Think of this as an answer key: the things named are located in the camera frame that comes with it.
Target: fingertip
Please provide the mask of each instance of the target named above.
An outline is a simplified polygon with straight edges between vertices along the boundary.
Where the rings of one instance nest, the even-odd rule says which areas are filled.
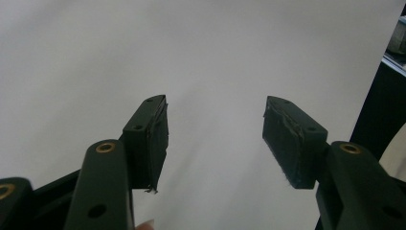
[[[146,221],[140,225],[138,225],[135,229],[136,230],[153,230],[154,219]]]

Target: screw hole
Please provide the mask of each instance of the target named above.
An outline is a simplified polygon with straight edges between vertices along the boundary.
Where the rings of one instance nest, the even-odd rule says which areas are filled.
[[[13,184],[2,184],[0,185],[0,200],[6,198],[12,192],[14,192],[15,185]]]
[[[386,215],[388,215],[388,216],[390,216],[392,218],[395,218],[395,219],[402,219],[403,218],[402,214],[393,207],[385,206],[385,207],[382,208],[382,210]]]
[[[115,148],[115,144],[114,143],[103,143],[101,145],[98,145],[96,147],[96,152],[98,153],[106,153],[106,152],[110,152]]]
[[[105,207],[104,204],[98,204],[89,210],[87,216],[91,219],[96,219],[101,217],[106,210],[107,208]]]
[[[360,148],[358,148],[357,146],[351,145],[351,144],[341,144],[340,148],[341,148],[341,150],[344,150],[351,154],[359,154],[362,152]]]

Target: brass screw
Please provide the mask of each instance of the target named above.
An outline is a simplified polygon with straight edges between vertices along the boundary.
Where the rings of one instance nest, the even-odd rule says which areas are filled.
[[[362,150],[357,146],[348,143],[341,144],[340,149],[351,154],[359,154],[362,152]]]
[[[0,194],[0,200],[6,198],[7,196],[9,196],[10,194],[12,194],[12,192],[14,192],[15,190],[15,185],[13,184],[2,184],[0,185],[0,189],[6,189],[6,191],[2,194]]]
[[[109,153],[110,151],[114,150],[116,148],[116,144],[112,142],[106,142],[98,145],[96,147],[96,152],[98,153]]]

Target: white surface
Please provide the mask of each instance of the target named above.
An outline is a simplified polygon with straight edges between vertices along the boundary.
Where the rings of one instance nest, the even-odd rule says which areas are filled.
[[[169,102],[157,229],[313,229],[261,139],[267,95],[349,140],[404,1],[2,1],[0,175],[35,188],[118,138],[146,98]]]
[[[394,139],[379,160],[382,168],[391,176],[406,181],[406,125],[397,132]]]

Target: black metal bracket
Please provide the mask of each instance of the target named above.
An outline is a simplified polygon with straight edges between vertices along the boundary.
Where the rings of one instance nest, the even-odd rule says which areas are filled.
[[[145,100],[119,140],[92,145],[80,171],[35,191],[28,179],[0,179],[0,230],[133,229],[131,190],[157,190],[167,109],[165,95]]]
[[[290,101],[268,97],[263,139],[295,189],[319,182],[317,229],[406,229],[404,183],[350,142],[326,143],[327,131]]]

